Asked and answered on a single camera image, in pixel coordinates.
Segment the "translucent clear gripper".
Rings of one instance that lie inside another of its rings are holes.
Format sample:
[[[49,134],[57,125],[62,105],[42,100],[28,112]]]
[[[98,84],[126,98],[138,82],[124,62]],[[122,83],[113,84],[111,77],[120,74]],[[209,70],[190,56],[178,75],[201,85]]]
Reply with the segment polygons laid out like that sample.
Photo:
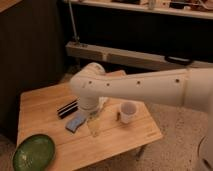
[[[93,137],[97,137],[99,135],[99,129],[100,129],[100,111],[92,112],[88,116],[87,120],[87,126],[89,128],[89,131]]]

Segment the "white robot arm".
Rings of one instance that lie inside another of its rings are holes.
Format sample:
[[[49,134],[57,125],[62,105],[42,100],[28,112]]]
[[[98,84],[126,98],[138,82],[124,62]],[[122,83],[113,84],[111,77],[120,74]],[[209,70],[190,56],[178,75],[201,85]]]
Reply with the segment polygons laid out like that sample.
[[[213,68],[187,68],[123,76],[109,76],[90,63],[70,80],[78,108],[96,113],[100,97],[123,98],[181,106],[208,114],[208,126],[198,146],[195,171],[213,171]]]

